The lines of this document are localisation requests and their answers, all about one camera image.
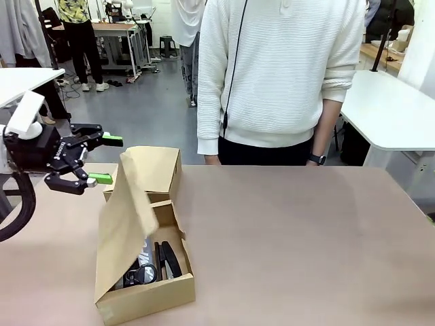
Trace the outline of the wooden workbench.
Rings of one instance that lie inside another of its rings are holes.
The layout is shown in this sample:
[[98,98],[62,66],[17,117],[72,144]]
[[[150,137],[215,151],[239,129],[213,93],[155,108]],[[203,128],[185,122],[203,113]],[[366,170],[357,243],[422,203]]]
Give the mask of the wooden workbench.
[[[363,43],[360,47],[360,58],[357,70],[372,69],[378,50],[378,47],[372,44]],[[397,75],[400,71],[403,60],[404,54],[398,54],[389,49],[384,49],[377,65],[377,70],[389,73],[390,75]]]

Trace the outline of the black stapler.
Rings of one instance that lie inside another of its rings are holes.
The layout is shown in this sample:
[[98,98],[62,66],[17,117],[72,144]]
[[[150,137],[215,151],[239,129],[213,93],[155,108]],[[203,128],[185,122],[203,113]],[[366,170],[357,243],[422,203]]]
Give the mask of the black stapler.
[[167,279],[178,278],[182,276],[181,267],[168,241],[154,243],[154,253],[156,262],[156,280],[163,279],[162,269],[167,273]]

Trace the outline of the grey-legged background table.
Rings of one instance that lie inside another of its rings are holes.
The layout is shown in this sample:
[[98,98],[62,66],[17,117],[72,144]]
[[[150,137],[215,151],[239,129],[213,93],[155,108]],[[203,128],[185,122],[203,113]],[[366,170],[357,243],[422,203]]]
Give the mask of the grey-legged background table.
[[124,71],[133,83],[144,70],[155,72],[144,27],[137,24],[93,23],[102,69]]

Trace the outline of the grey pencil case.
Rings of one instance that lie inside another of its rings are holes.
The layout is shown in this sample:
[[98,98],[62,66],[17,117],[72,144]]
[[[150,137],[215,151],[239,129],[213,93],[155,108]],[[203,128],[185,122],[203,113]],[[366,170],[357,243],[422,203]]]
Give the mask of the grey pencil case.
[[149,238],[146,238],[138,258],[111,290],[119,290],[135,285],[147,285],[156,282],[157,279],[158,272],[154,263],[152,242]]

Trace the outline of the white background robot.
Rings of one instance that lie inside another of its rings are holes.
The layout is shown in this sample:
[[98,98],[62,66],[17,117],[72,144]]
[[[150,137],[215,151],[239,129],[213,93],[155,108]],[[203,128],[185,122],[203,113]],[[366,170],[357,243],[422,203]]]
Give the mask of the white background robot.
[[110,18],[124,18],[125,13],[134,7],[133,0],[103,0],[103,5]]

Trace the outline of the person's left forearm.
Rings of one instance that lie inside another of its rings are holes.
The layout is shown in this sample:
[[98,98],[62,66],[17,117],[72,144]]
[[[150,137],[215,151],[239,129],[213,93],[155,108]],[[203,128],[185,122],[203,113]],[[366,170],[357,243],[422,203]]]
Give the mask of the person's left forearm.
[[323,111],[314,132],[313,155],[322,156],[327,152],[342,105],[337,101],[323,100]]

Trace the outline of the person in yellow patterned shirt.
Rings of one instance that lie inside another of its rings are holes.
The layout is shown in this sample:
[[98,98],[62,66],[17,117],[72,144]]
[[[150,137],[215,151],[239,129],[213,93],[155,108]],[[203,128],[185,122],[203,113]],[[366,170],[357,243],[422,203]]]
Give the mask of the person in yellow patterned shirt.
[[84,62],[85,56],[96,84],[96,91],[106,91],[109,84],[103,81],[96,37],[88,11],[88,0],[58,0],[58,10],[82,91],[90,91]]

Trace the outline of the person in patterned grey trousers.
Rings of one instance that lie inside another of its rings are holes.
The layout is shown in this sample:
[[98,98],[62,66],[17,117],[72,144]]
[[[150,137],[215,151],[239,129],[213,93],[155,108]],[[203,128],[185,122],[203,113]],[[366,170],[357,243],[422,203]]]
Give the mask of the person in patterned grey trousers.
[[173,40],[179,45],[181,73],[190,105],[197,106],[198,47],[207,0],[171,0]]

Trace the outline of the black stand pole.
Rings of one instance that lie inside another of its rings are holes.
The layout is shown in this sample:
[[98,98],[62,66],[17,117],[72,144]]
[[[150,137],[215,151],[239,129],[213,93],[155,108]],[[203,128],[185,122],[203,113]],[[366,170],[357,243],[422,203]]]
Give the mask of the black stand pole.
[[44,39],[45,39],[45,42],[46,42],[46,45],[47,45],[47,48],[48,48],[48,52],[49,52],[49,55],[50,55],[50,60],[51,60],[52,68],[55,69],[55,70],[58,70],[58,63],[56,61],[56,58],[55,58],[55,55],[54,55],[54,51],[52,49],[52,44],[50,42],[50,37],[49,37],[48,31],[47,31],[47,28],[46,28],[46,24],[45,24],[45,20],[44,20],[44,15],[42,14],[39,0],[34,0],[34,2],[35,2],[36,10],[37,10],[37,15],[38,15],[39,23],[41,25],[41,29],[42,29],[42,32],[43,32],[43,35],[44,35]]
[[370,70],[371,72],[374,72],[374,73],[377,72],[377,68],[378,68],[379,63],[381,61],[381,56],[382,56],[382,53],[383,53],[384,48],[385,48],[385,43],[386,43],[386,41],[387,41],[387,39],[389,37],[390,29],[392,27],[392,21],[394,20],[396,6],[397,6],[397,1],[398,0],[392,0],[390,11],[389,11],[389,15],[387,17],[387,25],[385,27],[384,34],[383,34],[383,36],[381,38],[381,43],[380,43],[380,46],[379,46],[379,49],[378,49],[378,52],[377,52],[377,56],[376,56],[375,61],[373,63],[372,69]]

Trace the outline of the small open cardboard box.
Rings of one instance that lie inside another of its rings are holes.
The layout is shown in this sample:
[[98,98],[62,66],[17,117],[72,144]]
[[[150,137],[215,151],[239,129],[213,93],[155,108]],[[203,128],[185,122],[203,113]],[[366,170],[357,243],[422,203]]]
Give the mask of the small open cardboard box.
[[182,172],[178,148],[135,146],[121,153],[116,169],[133,188],[135,206],[174,200]]

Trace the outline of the large lidded cardboard box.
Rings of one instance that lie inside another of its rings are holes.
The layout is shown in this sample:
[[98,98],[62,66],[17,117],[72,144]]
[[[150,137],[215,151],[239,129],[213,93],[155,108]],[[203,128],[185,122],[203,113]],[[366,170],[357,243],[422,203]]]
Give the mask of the large lidded cardboard box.
[[[135,206],[132,186],[121,172],[105,190],[105,206],[99,216],[97,266],[94,303],[105,326],[116,326],[133,319],[181,306],[196,299],[194,273],[186,248],[186,235],[180,228],[174,200]],[[111,290],[138,258],[145,239],[168,241],[181,267],[182,276],[147,285]]]

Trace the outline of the dark plastic stool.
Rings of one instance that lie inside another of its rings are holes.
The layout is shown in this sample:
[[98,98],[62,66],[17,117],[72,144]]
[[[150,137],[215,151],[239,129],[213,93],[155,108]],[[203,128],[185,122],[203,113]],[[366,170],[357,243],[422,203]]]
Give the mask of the dark plastic stool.
[[170,35],[160,36],[159,52],[162,58],[178,57],[177,49],[175,47],[175,42],[173,41],[172,36]]

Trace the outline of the white side table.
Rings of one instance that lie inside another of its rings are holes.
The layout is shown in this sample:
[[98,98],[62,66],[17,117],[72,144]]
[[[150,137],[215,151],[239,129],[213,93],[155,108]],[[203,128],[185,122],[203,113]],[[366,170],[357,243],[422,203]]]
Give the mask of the white side table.
[[64,69],[0,68],[0,108],[65,73]]
[[384,72],[357,71],[342,116],[370,147],[363,165],[386,170],[415,201],[435,203],[435,100]]

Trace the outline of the person in grey-blue jacket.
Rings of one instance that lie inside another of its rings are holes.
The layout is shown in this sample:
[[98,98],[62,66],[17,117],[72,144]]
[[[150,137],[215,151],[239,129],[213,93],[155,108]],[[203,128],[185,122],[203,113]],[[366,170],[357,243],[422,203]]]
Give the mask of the person in grey-blue jacket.
[[375,14],[377,13],[381,4],[381,0],[366,0],[366,13],[364,17],[364,26],[367,27]]

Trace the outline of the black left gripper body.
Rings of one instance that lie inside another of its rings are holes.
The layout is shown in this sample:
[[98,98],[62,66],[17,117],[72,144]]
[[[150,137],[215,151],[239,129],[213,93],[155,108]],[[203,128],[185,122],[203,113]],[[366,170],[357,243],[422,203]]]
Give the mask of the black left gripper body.
[[82,174],[90,151],[90,127],[72,126],[62,137],[55,126],[31,126],[18,134],[3,127],[3,172]]

